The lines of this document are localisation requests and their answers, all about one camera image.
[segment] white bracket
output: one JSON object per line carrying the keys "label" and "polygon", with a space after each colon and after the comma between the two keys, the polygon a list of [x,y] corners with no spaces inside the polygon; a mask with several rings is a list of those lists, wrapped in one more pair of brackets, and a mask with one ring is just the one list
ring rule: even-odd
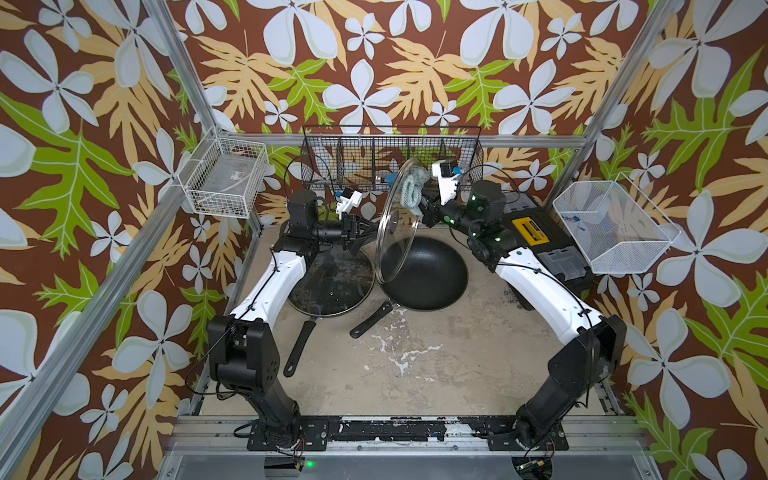
{"label": "white bracket", "polygon": [[350,198],[339,195],[336,202],[336,214],[348,214],[353,208],[359,207],[362,202],[362,194],[355,190]]}
{"label": "white bracket", "polygon": [[451,200],[456,196],[456,188],[458,187],[458,178],[461,177],[461,173],[455,174],[452,177],[443,177],[440,173],[440,164],[445,160],[440,160],[432,164],[432,176],[437,178],[437,184],[440,188],[440,204],[445,205],[448,200]]}

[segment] yellow label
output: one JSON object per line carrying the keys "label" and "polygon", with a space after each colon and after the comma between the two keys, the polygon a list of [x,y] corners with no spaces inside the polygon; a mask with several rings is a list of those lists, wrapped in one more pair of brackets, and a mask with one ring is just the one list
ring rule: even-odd
{"label": "yellow label", "polygon": [[528,242],[528,245],[541,245],[549,243],[549,238],[541,231],[536,222],[530,217],[516,218],[512,224],[517,227],[520,234]]}

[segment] glass pot lid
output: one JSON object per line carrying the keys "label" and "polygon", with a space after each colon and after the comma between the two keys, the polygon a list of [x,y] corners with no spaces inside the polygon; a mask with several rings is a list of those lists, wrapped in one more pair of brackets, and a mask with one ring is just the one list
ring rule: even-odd
{"label": "glass pot lid", "polygon": [[[406,161],[392,183],[376,235],[376,278],[387,283],[400,271],[422,219],[418,203],[429,173],[416,158]],[[400,222],[413,218],[412,225]]]}

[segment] metal rail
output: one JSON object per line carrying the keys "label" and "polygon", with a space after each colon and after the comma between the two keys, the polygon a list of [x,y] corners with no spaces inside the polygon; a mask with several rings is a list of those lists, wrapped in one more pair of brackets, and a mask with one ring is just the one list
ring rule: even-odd
{"label": "metal rail", "polygon": [[624,96],[624,92],[629,88],[630,82],[632,82],[635,74],[642,65],[643,60],[654,46],[656,38],[661,34],[664,30],[664,26],[669,21],[669,17],[672,15],[672,10],[676,3],[677,0],[659,0],[654,6],[653,11],[648,15],[645,23],[643,23],[643,27],[634,39],[632,46],[626,56],[624,56],[624,61],[621,62],[616,77],[608,86],[605,96],[603,96],[598,109],[592,117],[592,121],[587,127],[587,131],[584,135],[584,146],[582,149],[575,151],[571,155],[571,158],[560,173],[560,177],[558,177],[554,186],[552,186],[552,190],[545,202],[546,208],[550,208],[554,199],[568,188],[568,185],[573,181],[576,170],[587,160],[587,156],[592,152],[592,147],[594,146],[595,141],[597,141],[598,135],[600,135],[600,132],[603,130],[603,126],[608,120],[611,110],[613,110],[619,103]]}
{"label": "metal rail", "polygon": [[187,47],[179,38],[174,18],[170,14],[167,3],[165,0],[142,0],[142,3],[149,12],[149,16],[157,23],[160,34],[163,35],[165,45],[168,47],[170,62],[174,65],[181,87],[187,92],[192,108],[203,125],[203,131],[213,129],[215,134],[218,126],[214,120],[214,115],[211,113],[208,100],[205,98],[203,83],[197,76],[197,69],[192,63],[192,57],[190,57]]}
{"label": "metal rail", "polygon": [[[247,439],[232,435],[236,427],[256,416],[181,416],[168,441],[165,455],[272,455],[270,452],[250,452]],[[358,420],[393,421],[392,417],[355,417]],[[437,417],[422,417],[435,421]],[[440,421],[457,422],[455,417],[440,417]],[[558,455],[647,455],[650,441],[643,435],[633,416],[569,415],[563,421],[569,450]],[[488,443],[470,433],[460,433],[444,442],[328,442],[325,452],[316,456],[523,456],[525,452],[492,452]]]}
{"label": "metal rail", "polygon": [[176,217],[184,194],[180,187],[171,188],[136,237],[128,245],[120,261],[96,290],[78,321],[67,331],[46,360],[35,381],[27,385],[6,413],[0,429],[0,478],[13,475],[32,440],[51,414],[59,397],[88,356],[104,328],[112,321],[147,258],[162,238],[168,224]]}
{"label": "metal rail", "polygon": [[[231,134],[228,137],[258,141],[274,147],[300,147],[304,141],[301,134]],[[480,135],[483,147],[491,148],[581,148],[586,145],[582,136],[576,135]]]}

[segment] floral wallpaper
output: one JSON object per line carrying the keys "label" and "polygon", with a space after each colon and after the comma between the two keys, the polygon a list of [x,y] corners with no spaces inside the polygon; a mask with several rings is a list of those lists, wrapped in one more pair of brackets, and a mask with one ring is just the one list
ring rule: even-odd
{"label": "floral wallpaper", "polygon": [[766,10],[683,5],[581,168],[628,175],[682,228],[647,273],[588,298],[629,323],[614,389],[674,480],[768,473]]}
{"label": "floral wallpaper", "polygon": [[[0,0],[0,424],[200,137],[138,0]],[[248,239],[184,205],[15,472],[153,478]],[[197,372],[190,375],[190,382]]]}
{"label": "floral wallpaper", "polygon": [[439,124],[478,125],[490,134],[572,134],[600,104],[649,5],[179,0],[169,6],[214,115],[230,131],[332,124],[357,133],[371,124],[389,133],[398,125]]}

